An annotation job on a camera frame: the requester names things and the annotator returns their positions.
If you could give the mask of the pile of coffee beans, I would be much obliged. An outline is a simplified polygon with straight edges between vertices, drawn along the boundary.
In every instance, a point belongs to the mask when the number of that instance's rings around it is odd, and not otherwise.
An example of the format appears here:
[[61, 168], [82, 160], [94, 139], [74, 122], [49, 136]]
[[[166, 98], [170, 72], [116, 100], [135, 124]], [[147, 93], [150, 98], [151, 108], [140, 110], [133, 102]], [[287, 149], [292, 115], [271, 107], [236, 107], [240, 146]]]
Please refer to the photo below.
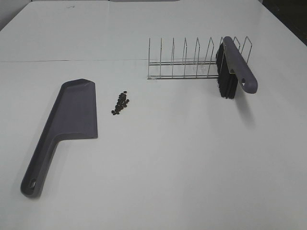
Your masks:
[[127, 98], [128, 91], [123, 91], [118, 95], [117, 103], [114, 109], [111, 111], [112, 115], [119, 115], [120, 112], [128, 106], [130, 99]]

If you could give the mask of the grey plastic dustpan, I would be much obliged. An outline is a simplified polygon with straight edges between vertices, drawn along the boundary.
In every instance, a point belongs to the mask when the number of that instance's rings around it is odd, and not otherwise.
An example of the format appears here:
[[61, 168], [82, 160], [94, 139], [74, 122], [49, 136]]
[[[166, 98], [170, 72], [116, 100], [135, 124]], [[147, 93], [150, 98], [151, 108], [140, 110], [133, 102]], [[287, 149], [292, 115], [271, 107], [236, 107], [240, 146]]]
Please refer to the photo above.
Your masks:
[[28, 198], [40, 197], [59, 142], [98, 137], [95, 83], [78, 79], [62, 84], [21, 182]]

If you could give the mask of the grey brush black bristles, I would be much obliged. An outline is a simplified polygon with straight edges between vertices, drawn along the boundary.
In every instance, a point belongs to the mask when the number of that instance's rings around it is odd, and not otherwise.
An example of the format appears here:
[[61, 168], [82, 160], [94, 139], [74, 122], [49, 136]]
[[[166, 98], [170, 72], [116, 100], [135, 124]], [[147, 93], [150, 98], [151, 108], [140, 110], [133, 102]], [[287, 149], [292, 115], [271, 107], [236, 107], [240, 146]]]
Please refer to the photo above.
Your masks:
[[238, 85], [246, 93], [255, 94], [257, 92], [257, 79], [229, 36], [224, 37], [219, 46], [216, 53], [216, 65], [218, 88], [222, 97], [234, 99]]

